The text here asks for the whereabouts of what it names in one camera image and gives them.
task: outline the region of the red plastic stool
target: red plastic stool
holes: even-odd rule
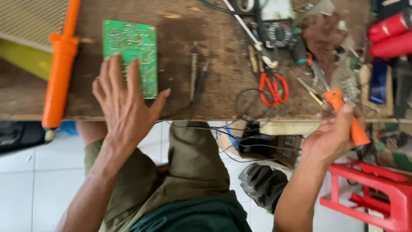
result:
[[[353,169],[357,166],[362,171]],[[378,168],[367,163],[353,162],[352,164],[332,164],[329,167],[332,174],[331,200],[320,199],[320,204],[344,213],[365,223],[373,224],[390,232],[412,232],[412,178]],[[357,204],[347,207],[339,203],[338,177],[363,184],[363,196],[352,193],[349,201]],[[369,187],[385,193],[390,203],[385,203],[370,197]],[[380,212],[384,218],[378,218],[356,210],[365,207]]]

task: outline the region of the brown cloth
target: brown cloth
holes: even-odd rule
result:
[[[326,14],[310,15],[302,21],[306,46],[318,60],[319,68],[323,70],[329,83],[336,69],[334,50],[348,36],[347,31],[337,28],[340,20],[340,14],[334,12],[332,16]]]

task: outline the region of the olive green pants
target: olive green pants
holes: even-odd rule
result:
[[[187,122],[174,122],[186,126]],[[190,126],[208,128],[205,122]],[[229,173],[220,159],[210,130],[170,127],[170,175],[160,180],[154,162],[136,149],[121,168],[100,231],[126,231],[139,218],[172,201],[234,194],[229,190]],[[103,140],[85,147],[86,175]]]

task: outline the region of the printed circuit board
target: printed circuit board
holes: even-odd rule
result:
[[[125,81],[133,58],[140,63],[140,82],[145,99],[157,96],[157,39],[151,25],[103,20],[103,55],[122,54]]]

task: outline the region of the orange desoldering pump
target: orange desoldering pump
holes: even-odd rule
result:
[[[42,126],[46,130],[46,141],[51,141],[54,138],[54,130],[63,119],[72,64],[77,55],[79,43],[79,40],[73,37],[79,7],[80,0],[70,0],[63,33],[61,35],[52,33],[49,36],[49,41],[52,43],[53,60],[42,117]]]
[[[325,75],[323,74],[322,70],[318,68],[318,65],[315,61],[311,62],[311,67],[314,74],[319,78],[319,80],[327,90],[327,92],[322,95],[322,98],[325,99],[326,102],[330,103],[333,106],[333,109],[338,112],[340,107],[345,104],[342,100],[342,91],[340,90],[340,88],[330,88],[325,79]],[[353,117],[352,119],[351,138],[357,147],[370,143],[368,136],[355,117]]]

